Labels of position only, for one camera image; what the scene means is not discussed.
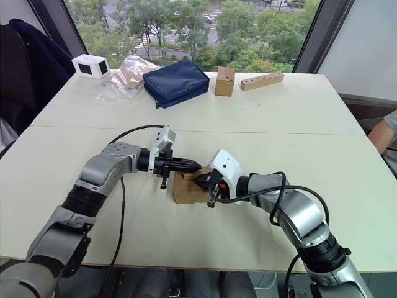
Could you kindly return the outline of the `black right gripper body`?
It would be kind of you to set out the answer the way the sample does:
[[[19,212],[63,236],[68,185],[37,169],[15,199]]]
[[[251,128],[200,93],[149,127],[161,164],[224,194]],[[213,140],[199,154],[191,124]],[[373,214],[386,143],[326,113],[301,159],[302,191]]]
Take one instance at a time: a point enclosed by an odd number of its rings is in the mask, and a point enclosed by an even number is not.
[[[225,190],[220,186],[222,179],[222,174],[216,169],[213,169],[209,174],[207,182],[210,200],[207,202],[207,206],[210,208],[214,208],[217,202],[223,203],[226,198]]]

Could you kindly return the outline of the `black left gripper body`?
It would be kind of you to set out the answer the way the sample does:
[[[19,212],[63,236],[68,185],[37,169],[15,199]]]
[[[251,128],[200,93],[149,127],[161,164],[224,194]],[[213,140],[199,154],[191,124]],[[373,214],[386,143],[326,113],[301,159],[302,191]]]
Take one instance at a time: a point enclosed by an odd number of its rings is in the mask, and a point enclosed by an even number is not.
[[[168,149],[159,153],[158,157],[154,159],[153,174],[162,178],[160,188],[167,189],[167,179],[170,177],[171,171],[175,171],[178,167],[180,158],[173,157],[173,150]]]

